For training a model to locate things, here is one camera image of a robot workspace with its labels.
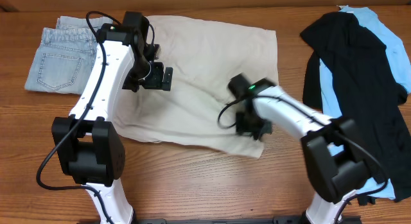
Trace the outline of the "beige cargo shorts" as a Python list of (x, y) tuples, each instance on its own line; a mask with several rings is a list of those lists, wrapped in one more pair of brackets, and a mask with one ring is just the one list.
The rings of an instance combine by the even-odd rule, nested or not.
[(182, 16), (153, 15), (149, 21), (150, 38), (161, 46), (159, 60), (173, 69), (171, 89), (121, 91), (113, 118), (118, 134), (260, 157), (261, 141), (236, 135), (227, 86), (238, 74), (278, 82), (276, 32)]

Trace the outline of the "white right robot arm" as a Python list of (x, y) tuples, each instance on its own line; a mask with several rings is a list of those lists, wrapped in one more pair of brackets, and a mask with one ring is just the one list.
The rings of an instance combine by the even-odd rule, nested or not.
[(348, 199), (371, 177), (372, 159), (361, 147), (354, 121), (317, 112), (266, 78), (250, 83), (239, 74), (228, 89), (241, 105), (237, 134), (260, 140), (277, 125), (301, 142), (314, 198), (301, 215), (276, 217), (273, 223), (361, 223), (359, 216), (342, 214)]

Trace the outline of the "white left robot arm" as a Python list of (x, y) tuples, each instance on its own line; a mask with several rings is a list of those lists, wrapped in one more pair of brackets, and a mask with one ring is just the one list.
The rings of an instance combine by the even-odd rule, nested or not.
[(69, 116), (53, 121), (55, 147), (36, 174), (42, 185), (41, 172), (57, 154), (62, 172), (75, 182), (66, 188), (87, 191), (100, 223), (137, 223), (120, 180), (125, 148), (112, 120), (121, 91), (171, 89), (173, 69), (158, 62), (160, 46), (146, 41), (153, 31), (139, 12), (126, 12), (121, 22), (114, 20), (92, 31), (98, 43), (94, 67)]

